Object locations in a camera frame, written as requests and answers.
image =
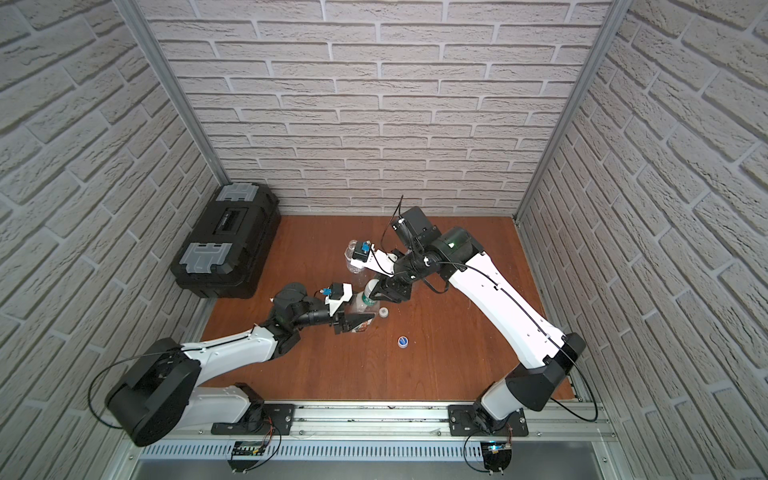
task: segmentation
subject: mounting plate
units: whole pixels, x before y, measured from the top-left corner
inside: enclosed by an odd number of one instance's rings
[[[451,426],[452,437],[466,437],[472,433],[480,432],[475,425],[475,408],[472,405],[449,405],[448,422]],[[512,429],[513,437],[527,437],[528,423],[525,421],[523,409],[514,411],[507,421],[507,425]],[[506,436],[506,432],[501,432],[500,436]]]
[[[292,403],[265,403],[262,408],[263,416],[272,419],[272,423],[281,435],[288,436],[293,424],[293,412],[296,410],[296,406]],[[262,422],[261,427],[256,430],[253,430],[252,422],[214,423],[210,428],[210,433],[213,435],[265,435],[269,430],[270,424],[268,422]]]

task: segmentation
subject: toolbox handle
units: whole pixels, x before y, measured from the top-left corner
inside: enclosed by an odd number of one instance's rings
[[[225,209],[217,222],[214,235],[237,232],[237,230],[240,229],[240,224],[243,222],[247,210],[247,208],[243,207],[229,207]]]

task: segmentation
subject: white robot arm segment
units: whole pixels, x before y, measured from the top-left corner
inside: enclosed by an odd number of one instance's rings
[[[544,366],[544,358],[547,356],[554,358],[558,347],[563,344],[563,332],[539,315],[520,293],[512,288],[496,269],[488,254],[478,253],[465,264],[490,276],[498,286],[494,286],[485,276],[469,268],[454,273],[450,279],[451,285],[468,296],[491,320],[507,339],[520,363],[529,369],[535,369]],[[517,303],[500,289],[508,292]]]
[[[266,362],[277,347],[275,336],[266,328],[251,330],[198,343],[183,343],[184,355],[200,362],[195,386],[250,363]]]

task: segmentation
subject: wire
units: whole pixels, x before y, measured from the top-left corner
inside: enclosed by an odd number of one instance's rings
[[[491,473],[491,471],[490,471],[490,470],[481,470],[480,468],[475,468],[475,467],[473,467],[472,465],[470,465],[470,464],[469,464],[469,460],[467,460],[467,442],[469,442],[469,439],[470,439],[470,438],[472,438],[473,436],[475,436],[475,435],[477,435],[477,434],[479,434],[479,433],[480,433],[480,431],[479,431],[479,430],[477,430],[476,432],[472,432],[472,433],[470,433],[470,434],[469,434],[469,436],[467,437],[467,439],[464,441],[464,446],[462,447],[462,455],[464,456],[464,463],[465,463],[465,464],[467,464],[467,466],[468,466],[469,468],[471,468],[472,470],[474,470],[474,471],[476,471],[476,472],[480,472],[480,473]]]
[[[104,375],[109,369],[111,369],[114,366],[118,366],[121,363],[130,362],[131,360],[140,359],[140,358],[143,358],[145,356],[163,355],[165,353],[176,354],[176,353],[183,353],[183,352],[198,352],[198,351],[200,351],[200,350],[202,350],[204,348],[210,349],[210,348],[214,348],[216,346],[222,346],[222,345],[226,345],[228,343],[236,342],[237,340],[242,340],[244,338],[247,338],[247,336],[241,336],[240,338],[237,338],[237,339],[227,340],[226,342],[217,343],[216,345],[206,345],[205,347],[198,347],[198,348],[193,348],[193,349],[166,350],[164,352],[142,353],[141,355],[129,356],[126,359],[122,359],[122,360],[118,360],[117,362],[113,362],[110,365],[105,366],[99,373],[97,373],[96,376],[91,380],[90,385],[88,385],[88,410],[91,410],[91,414],[102,425],[105,425],[105,426],[109,427],[110,429],[122,429],[122,427],[120,427],[120,426],[112,425],[111,423],[107,423],[106,421],[101,419],[101,417],[96,413],[96,409],[94,409],[94,406],[93,406],[93,389],[94,389],[94,385],[96,385],[96,381],[99,379],[99,377]]]
[[[389,230],[389,226],[392,224],[392,220],[395,218],[395,214],[397,214],[398,210],[400,210],[400,207],[402,206],[402,199],[405,195],[400,195],[400,201],[397,203],[397,207],[395,207],[395,211],[392,212],[392,216],[389,218],[389,221],[384,226],[384,231],[382,232],[382,240],[379,242],[381,245],[381,250],[386,252],[386,248],[384,248],[384,236],[386,235],[387,230]]]
[[[430,289],[431,291],[433,291],[433,292],[437,293],[438,295],[440,295],[440,294],[442,294],[442,293],[445,293],[445,292],[447,292],[447,291],[448,291],[448,289],[451,287],[451,284],[450,284],[450,283],[448,283],[448,281],[446,281],[446,282],[445,282],[445,289],[443,289],[443,291],[441,292],[440,290],[437,290],[435,287],[433,287],[433,286],[432,286],[432,284],[431,284],[430,282],[428,282],[428,281],[427,281],[426,277],[425,277],[425,278],[422,278],[422,282],[426,283],[426,284],[427,284],[427,286],[429,287],[429,289]]]
[[[267,460],[264,460],[264,461],[263,461],[263,462],[261,462],[261,463],[257,463],[257,464],[255,464],[255,465],[254,465],[254,466],[252,466],[252,467],[248,467],[248,468],[244,469],[244,470],[243,470],[243,473],[245,473],[245,472],[250,472],[251,470],[254,470],[254,469],[256,469],[256,468],[259,468],[261,465],[264,465],[264,464],[265,464],[265,463],[267,463],[269,460],[271,460],[271,459],[272,459],[272,457],[274,457],[274,456],[275,456],[275,454],[276,454],[276,453],[278,453],[278,452],[280,451],[280,446],[283,444],[283,433],[280,431],[280,429],[278,429],[278,428],[277,428],[277,425],[275,425],[274,423],[272,423],[272,418],[271,418],[271,417],[267,417],[267,418],[270,420],[270,424],[272,425],[272,428],[273,428],[273,429],[275,429],[275,430],[277,430],[277,435],[278,435],[278,438],[279,438],[279,440],[278,440],[278,442],[277,442],[277,448],[275,449],[275,451],[274,451],[274,452],[272,452],[272,455],[270,455],[270,457],[269,457]],[[269,445],[269,444],[270,444],[270,442],[272,442],[272,438],[271,438],[271,437],[270,437],[270,440],[269,440],[269,441],[266,443],[266,445]]]
[[[193,350],[202,350],[202,349],[200,348],[200,349],[188,349],[188,350],[179,350],[179,353],[181,353],[181,352],[191,352],[191,351],[193,351]],[[109,428],[111,428],[111,429],[122,429],[123,427],[120,427],[120,426],[116,426],[116,425],[112,425],[111,423],[107,423],[106,421],[104,421],[104,420],[103,420],[103,419],[102,419],[102,418],[101,418],[101,417],[100,417],[100,416],[99,416],[99,415],[96,413],[96,409],[94,409],[94,405],[93,405],[93,389],[94,389],[94,385],[96,384],[96,380],[98,380],[98,379],[99,379],[99,377],[101,377],[102,375],[104,375],[104,374],[105,374],[105,373],[106,373],[106,372],[107,372],[107,371],[108,371],[110,368],[112,368],[112,367],[114,367],[114,366],[118,366],[118,365],[120,365],[121,363],[129,362],[129,361],[131,361],[131,360],[135,360],[135,359],[140,359],[140,358],[142,358],[142,357],[145,357],[145,356],[163,355],[164,353],[174,353],[174,352],[173,352],[173,351],[171,351],[171,352],[165,351],[165,352],[144,353],[144,354],[142,354],[142,355],[129,356],[129,357],[128,357],[128,358],[126,358],[126,359],[122,359],[122,360],[118,360],[117,362],[113,362],[112,364],[110,364],[110,365],[106,366],[104,369],[102,369],[102,370],[101,370],[99,373],[97,373],[97,374],[96,374],[96,376],[95,376],[95,377],[94,377],[94,378],[91,380],[91,384],[88,386],[88,409],[89,409],[89,410],[91,410],[91,414],[92,414],[92,415],[93,415],[93,416],[94,416],[94,417],[95,417],[95,418],[96,418],[96,419],[97,419],[97,420],[98,420],[98,421],[99,421],[99,422],[100,422],[102,425],[106,425],[107,427],[109,427]]]
[[[569,355],[568,355],[568,354],[567,354],[567,353],[566,353],[566,352],[565,352],[565,351],[564,351],[564,350],[563,350],[563,349],[562,349],[562,348],[561,348],[561,347],[560,347],[560,346],[559,346],[557,343],[555,343],[555,342],[554,342],[554,340],[553,340],[553,339],[552,339],[552,338],[551,338],[551,337],[550,337],[550,336],[549,336],[549,335],[548,335],[548,334],[547,334],[547,333],[544,331],[544,329],[542,329],[542,328],[541,328],[541,325],[539,325],[539,324],[538,324],[538,322],[537,322],[537,321],[536,321],[536,320],[535,320],[535,319],[534,319],[534,318],[531,316],[531,314],[530,314],[530,313],[528,313],[528,311],[527,311],[526,309],[524,309],[524,308],[522,307],[522,305],[520,305],[520,303],[519,303],[517,300],[515,300],[515,298],[514,298],[512,295],[510,295],[510,294],[509,294],[509,292],[507,292],[506,290],[504,290],[504,288],[500,287],[500,286],[498,285],[498,283],[496,283],[496,282],[495,282],[495,281],[494,281],[494,280],[493,280],[493,279],[492,279],[492,278],[491,278],[491,277],[490,277],[490,276],[489,276],[487,273],[485,273],[485,272],[483,272],[483,271],[481,271],[481,270],[478,270],[478,269],[474,268],[472,265],[467,265],[466,263],[459,263],[459,262],[437,262],[437,263],[438,263],[438,264],[444,264],[444,265],[453,265],[453,266],[465,266],[466,268],[470,268],[470,269],[474,270],[475,272],[477,272],[477,273],[480,273],[481,275],[483,275],[483,276],[484,276],[485,278],[487,278],[488,280],[490,280],[490,282],[491,282],[491,283],[493,283],[494,287],[495,287],[497,290],[501,290],[502,292],[504,292],[504,294],[505,294],[506,296],[508,296],[508,297],[509,297],[509,299],[510,299],[510,300],[512,300],[513,302],[515,302],[515,305],[517,305],[517,306],[518,306],[518,308],[519,308],[520,310],[522,310],[522,311],[523,311],[523,313],[525,313],[525,315],[526,315],[526,316],[527,316],[529,319],[531,319],[531,321],[534,323],[534,325],[536,325],[536,328],[537,328],[537,329],[538,329],[538,330],[539,330],[539,331],[540,331],[540,332],[541,332],[541,333],[542,333],[542,334],[543,334],[545,337],[547,337],[547,339],[549,340],[549,342],[550,342],[552,345],[554,345],[555,347],[557,347],[557,349],[558,349],[558,350],[559,350],[559,351],[560,351],[560,352],[561,352],[563,355],[565,355],[565,358],[567,358],[567,359],[568,359],[568,360],[571,362],[571,364],[573,365],[573,367],[574,367],[574,368],[576,368],[576,371],[578,372],[579,376],[581,377],[581,379],[582,379],[582,380],[584,380],[584,384],[587,386],[587,391],[589,392],[589,396],[590,396],[590,398],[592,399],[592,404],[594,405],[594,417],[593,417],[593,418],[591,418],[591,419],[586,419],[586,418],[584,418],[583,416],[581,416],[581,415],[578,415],[576,412],[574,412],[573,410],[569,409],[568,407],[566,407],[566,406],[565,406],[565,405],[563,405],[562,403],[560,403],[558,400],[556,400],[556,399],[552,399],[552,400],[553,400],[555,403],[557,403],[559,406],[561,406],[563,409],[565,409],[565,411],[566,411],[566,412],[568,412],[568,413],[570,413],[571,415],[573,415],[573,416],[577,417],[578,419],[584,420],[585,422],[596,422],[596,421],[598,420],[598,415],[599,415],[599,413],[598,413],[598,403],[597,403],[597,402],[595,402],[595,399],[596,399],[596,398],[595,398],[595,395],[594,395],[594,393],[592,392],[592,387],[590,386],[589,382],[587,381],[587,377],[585,377],[585,376],[584,376],[584,374],[583,374],[583,373],[581,373],[581,370],[578,368],[578,365],[576,365],[576,361],[575,361],[575,360],[573,360],[573,359],[571,358],[571,356],[569,356]]]
[[[392,212],[392,216],[389,218],[389,221],[387,221],[386,225],[384,226],[384,231],[382,232],[382,239],[379,242],[379,247],[380,247],[379,250],[381,250],[384,253],[386,253],[386,248],[384,247],[384,236],[386,235],[386,232],[389,229],[388,228],[389,225],[392,223],[392,219],[395,218],[395,214],[397,214],[398,210],[400,210],[400,207],[402,206],[402,199],[403,199],[404,196],[405,195],[400,195],[400,201],[397,203],[397,207],[395,207],[395,211]],[[376,265],[379,266],[379,268],[381,269],[382,273],[386,273],[387,275],[393,275],[394,276],[395,275],[395,269],[392,268],[392,272],[387,272],[386,270],[384,270],[384,267],[382,266],[382,264],[379,263],[379,259],[376,258],[376,251],[374,249],[371,249],[371,250],[372,250],[371,255],[373,255],[373,259],[376,261]]]

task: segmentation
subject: black toolbox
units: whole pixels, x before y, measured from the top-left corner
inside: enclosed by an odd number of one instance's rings
[[[224,185],[205,207],[170,271],[200,298],[250,298],[280,224],[266,185]]]

